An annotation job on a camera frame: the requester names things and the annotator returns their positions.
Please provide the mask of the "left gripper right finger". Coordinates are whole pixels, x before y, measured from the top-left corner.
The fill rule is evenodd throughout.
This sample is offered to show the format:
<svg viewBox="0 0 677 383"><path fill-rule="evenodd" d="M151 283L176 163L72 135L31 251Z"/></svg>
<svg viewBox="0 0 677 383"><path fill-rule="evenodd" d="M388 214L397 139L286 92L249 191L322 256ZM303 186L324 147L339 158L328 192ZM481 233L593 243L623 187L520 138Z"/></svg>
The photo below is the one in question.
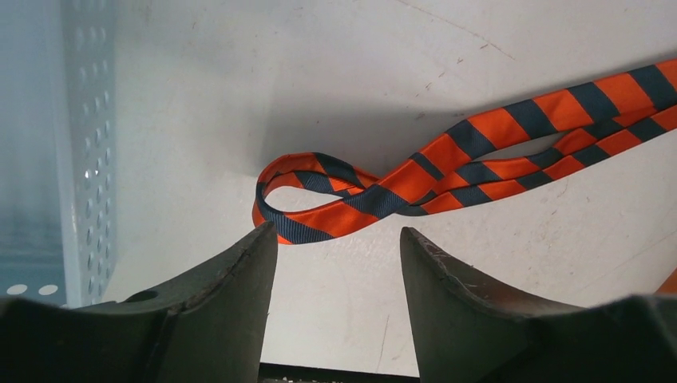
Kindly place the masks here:
<svg viewBox="0 0 677 383"><path fill-rule="evenodd" d="M423 382L673 382L676 298L583 308L530 294L411 227L402 276Z"/></svg>

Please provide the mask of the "orange navy striped tie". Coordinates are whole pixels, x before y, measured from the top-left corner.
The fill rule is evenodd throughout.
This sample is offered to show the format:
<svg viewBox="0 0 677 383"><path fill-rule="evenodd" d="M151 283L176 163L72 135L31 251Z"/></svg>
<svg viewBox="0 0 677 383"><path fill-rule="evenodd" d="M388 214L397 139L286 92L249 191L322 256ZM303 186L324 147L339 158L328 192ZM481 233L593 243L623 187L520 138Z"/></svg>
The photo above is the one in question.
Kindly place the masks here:
<svg viewBox="0 0 677 383"><path fill-rule="evenodd" d="M462 120L378 178L320 152L259 175L255 225L282 244L318 243L387 216L424 216L549 184L674 130L676 62L663 61Z"/></svg>

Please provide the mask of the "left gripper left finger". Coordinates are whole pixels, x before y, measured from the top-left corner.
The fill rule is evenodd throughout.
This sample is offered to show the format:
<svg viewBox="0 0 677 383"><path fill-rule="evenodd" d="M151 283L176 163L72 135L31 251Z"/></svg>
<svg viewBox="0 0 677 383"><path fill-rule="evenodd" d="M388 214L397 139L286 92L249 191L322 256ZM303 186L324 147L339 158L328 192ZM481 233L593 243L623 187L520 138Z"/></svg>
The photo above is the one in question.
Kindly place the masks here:
<svg viewBox="0 0 677 383"><path fill-rule="evenodd" d="M277 234L232 247L122 302L78 309L1 301L4 382L254 382Z"/></svg>

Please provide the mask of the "brown wooden divided tray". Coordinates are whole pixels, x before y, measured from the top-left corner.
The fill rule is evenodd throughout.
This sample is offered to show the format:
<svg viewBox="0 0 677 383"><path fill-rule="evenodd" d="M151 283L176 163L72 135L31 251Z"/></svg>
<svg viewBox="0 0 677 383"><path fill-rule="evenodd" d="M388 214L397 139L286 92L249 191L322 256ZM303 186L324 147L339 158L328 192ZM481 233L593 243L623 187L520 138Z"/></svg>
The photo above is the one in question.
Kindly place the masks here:
<svg viewBox="0 0 677 383"><path fill-rule="evenodd" d="M677 269L675 269L656 291L657 294L677 293Z"/></svg>

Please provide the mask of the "light blue plastic basket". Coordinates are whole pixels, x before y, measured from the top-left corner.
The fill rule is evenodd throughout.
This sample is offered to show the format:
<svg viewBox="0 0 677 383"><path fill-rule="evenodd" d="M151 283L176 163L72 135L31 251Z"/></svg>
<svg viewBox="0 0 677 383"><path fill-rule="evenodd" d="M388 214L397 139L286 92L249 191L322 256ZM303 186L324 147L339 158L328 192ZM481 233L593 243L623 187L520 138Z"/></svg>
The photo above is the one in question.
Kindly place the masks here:
<svg viewBox="0 0 677 383"><path fill-rule="evenodd" d="M99 303L117 262L113 1L1 4L1 293Z"/></svg>

